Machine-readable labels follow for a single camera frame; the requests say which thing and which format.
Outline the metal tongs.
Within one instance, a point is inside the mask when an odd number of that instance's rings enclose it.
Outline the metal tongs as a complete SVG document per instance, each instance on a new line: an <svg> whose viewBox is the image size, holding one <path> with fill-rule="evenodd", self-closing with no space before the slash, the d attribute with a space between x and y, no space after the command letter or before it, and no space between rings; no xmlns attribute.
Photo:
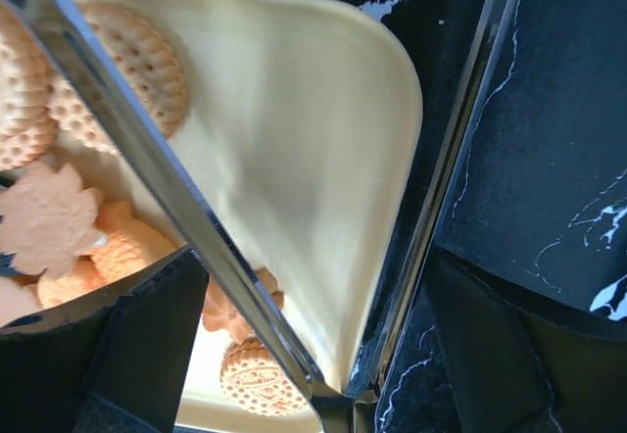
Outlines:
<svg viewBox="0 0 627 433"><path fill-rule="evenodd" d="M227 294L247 316L278 364L302 391L326 432L372 432L377 400L372 391L356 399L331 388L288 321L244 261L191 176L150 123L137 97L116 72L72 0L4 0L47 58L73 82L80 95L99 92L91 109L131 168L191 245L204 268L217 274ZM395 355L465 147L474 109L484 94L508 29L515 0L485 0L458 97L449 119L430 185L413 228L399 281L372 358L378 376Z"/></svg>

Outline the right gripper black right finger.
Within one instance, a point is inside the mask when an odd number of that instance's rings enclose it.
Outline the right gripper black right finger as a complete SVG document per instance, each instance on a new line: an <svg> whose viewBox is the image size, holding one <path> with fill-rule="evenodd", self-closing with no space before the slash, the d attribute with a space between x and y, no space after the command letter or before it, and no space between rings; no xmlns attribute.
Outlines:
<svg viewBox="0 0 627 433"><path fill-rule="evenodd" d="M465 432L623 432L626 324L434 248L423 276Z"/></svg>

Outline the yellow cookie tray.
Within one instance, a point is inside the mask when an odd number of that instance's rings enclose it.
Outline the yellow cookie tray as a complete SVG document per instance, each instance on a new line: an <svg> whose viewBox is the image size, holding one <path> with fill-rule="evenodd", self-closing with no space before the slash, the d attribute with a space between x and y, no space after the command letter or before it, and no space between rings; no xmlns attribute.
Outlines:
<svg viewBox="0 0 627 433"><path fill-rule="evenodd" d="M191 99L171 149L243 258L277 278L325 382L372 391L350 383L422 117L402 44L332 0L74 1L121 4L173 45ZM326 432L309 402L267 418L228 400L228 343L198 323L174 426Z"/></svg>

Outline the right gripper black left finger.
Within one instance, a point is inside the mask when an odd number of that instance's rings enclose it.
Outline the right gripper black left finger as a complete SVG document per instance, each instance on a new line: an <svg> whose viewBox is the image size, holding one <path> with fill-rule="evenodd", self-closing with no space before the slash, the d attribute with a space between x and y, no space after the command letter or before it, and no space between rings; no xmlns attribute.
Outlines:
<svg viewBox="0 0 627 433"><path fill-rule="evenodd" d="M207 284L183 249L2 327L2 431L172 431Z"/></svg>

